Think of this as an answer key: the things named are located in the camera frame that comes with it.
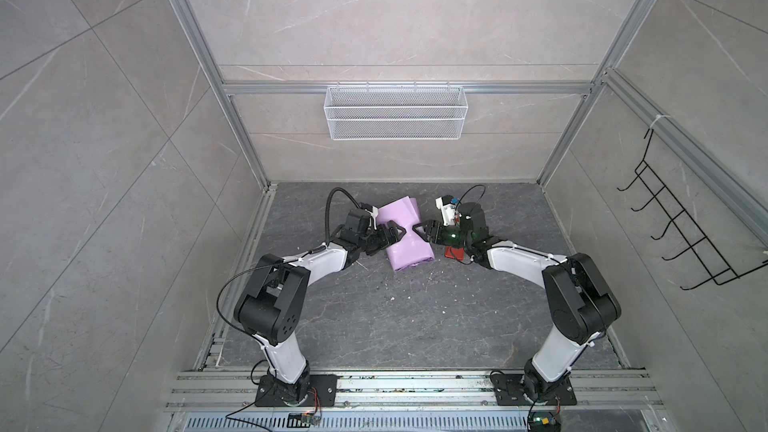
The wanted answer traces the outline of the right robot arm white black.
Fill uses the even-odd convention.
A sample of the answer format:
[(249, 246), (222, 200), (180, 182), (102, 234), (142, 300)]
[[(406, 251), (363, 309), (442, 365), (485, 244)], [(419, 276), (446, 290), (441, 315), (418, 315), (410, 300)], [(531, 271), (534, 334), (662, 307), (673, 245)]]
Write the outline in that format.
[(553, 323), (521, 377), (524, 397), (542, 403), (563, 387), (583, 351), (607, 333), (621, 306), (593, 259), (536, 251), (490, 232), (477, 202), (439, 205), (442, 217), (412, 226), (422, 240), (461, 249), (470, 262), (512, 274), (545, 291)]

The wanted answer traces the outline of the pink wrapping paper sheet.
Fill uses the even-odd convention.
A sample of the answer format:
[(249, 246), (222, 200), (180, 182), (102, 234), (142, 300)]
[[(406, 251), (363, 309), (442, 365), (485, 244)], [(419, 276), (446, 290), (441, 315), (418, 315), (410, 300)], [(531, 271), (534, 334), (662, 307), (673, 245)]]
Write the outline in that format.
[(406, 196), (379, 208), (376, 222), (387, 225), (390, 221), (405, 230), (403, 237), (386, 249), (395, 272), (435, 259), (431, 245), (413, 231), (413, 226), (421, 222), (415, 198)]

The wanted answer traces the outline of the red tape dispenser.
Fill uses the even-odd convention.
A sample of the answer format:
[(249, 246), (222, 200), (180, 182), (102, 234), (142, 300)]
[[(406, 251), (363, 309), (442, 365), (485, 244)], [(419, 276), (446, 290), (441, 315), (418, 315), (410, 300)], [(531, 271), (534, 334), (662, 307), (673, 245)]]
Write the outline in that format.
[(461, 248), (455, 248), (451, 246), (446, 246), (444, 251), (444, 257), (453, 260), (462, 264), (466, 264), (464, 261), (465, 259), (465, 251)]

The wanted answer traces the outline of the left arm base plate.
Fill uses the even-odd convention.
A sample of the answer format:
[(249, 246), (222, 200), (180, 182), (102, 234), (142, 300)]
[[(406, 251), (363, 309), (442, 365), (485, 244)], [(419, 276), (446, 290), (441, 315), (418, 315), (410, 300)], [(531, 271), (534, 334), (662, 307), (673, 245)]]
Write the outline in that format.
[(310, 374), (295, 384), (285, 383), (272, 375), (262, 375), (256, 395), (256, 407), (314, 407), (335, 404), (339, 377), (332, 374)]

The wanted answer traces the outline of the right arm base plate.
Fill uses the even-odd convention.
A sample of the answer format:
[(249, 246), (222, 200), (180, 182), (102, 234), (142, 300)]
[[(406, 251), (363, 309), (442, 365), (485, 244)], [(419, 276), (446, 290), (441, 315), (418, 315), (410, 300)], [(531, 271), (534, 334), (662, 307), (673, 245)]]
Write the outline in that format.
[(492, 371), (488, 378), (500, 406), (577, 404), (569, 372), (555, 382), (546, 382), (536, 374), (504, 373), (499, 370)]

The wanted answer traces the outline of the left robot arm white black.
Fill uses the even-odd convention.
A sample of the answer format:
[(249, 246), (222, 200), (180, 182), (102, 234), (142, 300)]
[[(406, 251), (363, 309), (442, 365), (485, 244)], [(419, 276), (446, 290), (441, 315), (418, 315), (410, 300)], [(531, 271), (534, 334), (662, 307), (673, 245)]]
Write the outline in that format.
[(377, 216), (374, 207), (355, 208), (318, 247), (297, 256), (265, 254), (251, 269), (233, 316), (259, 344), (267, 377), (286, 402), (302, 401), (310, 389), (310, 365), (295, 333), (309, 286), (349, 268), (362, 253), (374, 255), (406, 235), (392, 220), (378, 224)]

